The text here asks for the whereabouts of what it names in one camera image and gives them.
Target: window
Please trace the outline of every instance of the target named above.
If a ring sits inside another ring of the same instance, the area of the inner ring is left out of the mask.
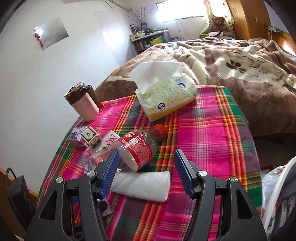
[[[156,3],[163,22],[182,18],[203,17],[205,5],[202,0],[167,0]]]

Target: red bottle cap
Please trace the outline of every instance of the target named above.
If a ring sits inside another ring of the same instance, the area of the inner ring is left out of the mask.
[[[165,128],[164,125],[162,125],[162,124],[157,124],[157,125],[155,125],[154,127],[160,132],[160,134],[161,134],[161,136],[162,136],[163,138],[166,137],[166,136],[168,135],[168,131],[167,131],[167,129]]]

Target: table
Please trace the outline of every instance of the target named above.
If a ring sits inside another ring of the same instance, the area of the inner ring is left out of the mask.
[[[166,42],[170,42],[169,30],[157,31],[157,32],[145,35],[143,37],[131,40],[131,42],[132,42],[133,46],[135,47],[135,50],[136,50],[137,54],[140,54],[143,51],[145,51],[146,49],[148,49],[149,47],[141,48],[141,46],[138,44],[138,42],[150,41],[153,37],[158,38],[161,35],[166,35],[165,36]]]
[[[194,208],[194,201],[184,193],[174,168],[174,151],[181,148],[186,157],[201,170],[214,177],[228,179],[237,176],[254,205],[262,202],[260,166],[247,120],[231,93],[221,86],[197,86],[197,98],[192,103],[151,123],[136,96],[103,103],[99,116],[91,123],[101,136],[109,130],[120,136],[132,129],[149,129],[164,124],[168,137],[142,171],[171,172],[171,188],[166,203],[150,202],[115,193],[108,195],[112,214],[105,227],[112,241],[183,240]],[[73,127],[83,126],[79,118]],[[66,180],[83,175],[81,164],[90,155],[89,149],[74,147],[65,136],[50,164],[39,193],[42,200],[57,177]],[[214,211],[210,239],[216,235],[219,212]]]

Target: rolled white towel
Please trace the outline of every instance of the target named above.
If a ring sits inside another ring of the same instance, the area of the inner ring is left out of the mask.
[[[117,172],[111,191],[154,202],[165,202],[170,191],[170,172]]]

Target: purple package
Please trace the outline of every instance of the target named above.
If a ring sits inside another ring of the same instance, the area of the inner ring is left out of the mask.
[[[68,140],[77,147],[85,147],[87,148],[88,145],[85,143],[85,141],[82,139],[81,134],[87,129],[87,126],[81,126],[81,127],[74,127]]]

